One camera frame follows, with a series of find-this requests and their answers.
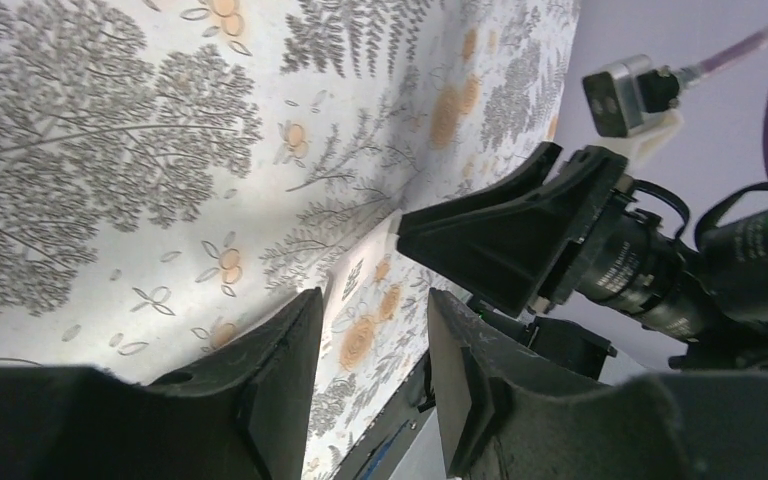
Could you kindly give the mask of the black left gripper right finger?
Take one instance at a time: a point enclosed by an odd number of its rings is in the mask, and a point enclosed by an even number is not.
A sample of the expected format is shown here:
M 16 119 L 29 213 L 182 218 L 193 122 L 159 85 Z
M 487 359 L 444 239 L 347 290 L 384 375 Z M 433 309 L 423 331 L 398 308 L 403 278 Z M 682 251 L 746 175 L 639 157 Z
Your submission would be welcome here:
M 571 372 L 433 289 L 446 473 L 461 479 L 768 479 L 768 371 Z

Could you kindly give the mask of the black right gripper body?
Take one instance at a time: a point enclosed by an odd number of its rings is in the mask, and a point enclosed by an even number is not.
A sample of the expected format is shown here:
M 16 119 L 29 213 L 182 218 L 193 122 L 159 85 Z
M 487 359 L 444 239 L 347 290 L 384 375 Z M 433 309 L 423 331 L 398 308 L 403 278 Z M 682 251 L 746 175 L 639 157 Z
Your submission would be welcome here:
M 629 175 L 620 177 L 586 234 L 580 240 L 568 243 L 562 251 L 536 298 L 529 303 L 530 313 L 547 314 L 555 306 L 566 303 L 584 282 L 585 274 L 596 262 L 633 200 L 634 183 Z

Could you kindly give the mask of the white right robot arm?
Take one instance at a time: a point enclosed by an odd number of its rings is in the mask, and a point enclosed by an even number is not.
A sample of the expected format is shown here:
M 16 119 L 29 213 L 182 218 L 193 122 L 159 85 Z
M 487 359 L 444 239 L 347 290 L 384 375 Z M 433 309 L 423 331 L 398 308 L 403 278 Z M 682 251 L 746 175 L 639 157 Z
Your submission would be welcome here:
M 398 251 L 484 310 L 541 314 L 577 293 L 684 343 L 673 369 L 768 369 L 768 209 L 724 223 L 736 191 L 692 221 L 626 157 L 560 153 L 543 142 L 499 182 L 406 214 Z

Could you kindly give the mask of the white remote battery cover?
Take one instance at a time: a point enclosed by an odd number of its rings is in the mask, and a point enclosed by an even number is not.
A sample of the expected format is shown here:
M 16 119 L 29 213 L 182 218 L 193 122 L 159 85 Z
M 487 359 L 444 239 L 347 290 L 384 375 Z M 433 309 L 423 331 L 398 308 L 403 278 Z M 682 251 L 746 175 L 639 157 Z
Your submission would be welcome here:
M 324 292 L 324 316 L 337 316 L 378 263 L 395 249 L 403 217 L 400 209 L 379 222 L 329 269 Z

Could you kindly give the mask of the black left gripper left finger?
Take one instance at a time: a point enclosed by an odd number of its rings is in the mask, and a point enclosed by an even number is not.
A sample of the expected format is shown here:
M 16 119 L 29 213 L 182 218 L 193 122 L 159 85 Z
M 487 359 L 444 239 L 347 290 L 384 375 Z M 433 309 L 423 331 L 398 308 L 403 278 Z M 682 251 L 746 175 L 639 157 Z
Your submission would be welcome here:
M 149 385 L 88 366 L 0 367 L 0 479 L 297 479 L 320 289 Z

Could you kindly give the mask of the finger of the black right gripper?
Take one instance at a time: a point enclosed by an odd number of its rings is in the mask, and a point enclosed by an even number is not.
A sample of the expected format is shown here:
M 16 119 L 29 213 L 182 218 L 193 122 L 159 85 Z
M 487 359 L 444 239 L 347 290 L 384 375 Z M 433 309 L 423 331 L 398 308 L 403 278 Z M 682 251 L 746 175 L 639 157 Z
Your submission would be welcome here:
M 459 199 L 504 199 L 527 193 L 544 183 L 562 151 L 559 144 L 542 141 L 506 176 L 480 190 L 459 196 Z
M 529 309 L 567 244 L 586 234 L 627 166 L 626 157 L 587 146 L 555 177 L 515 198 L 457 198 L 405 214 L 397 250 L 516 316 Z

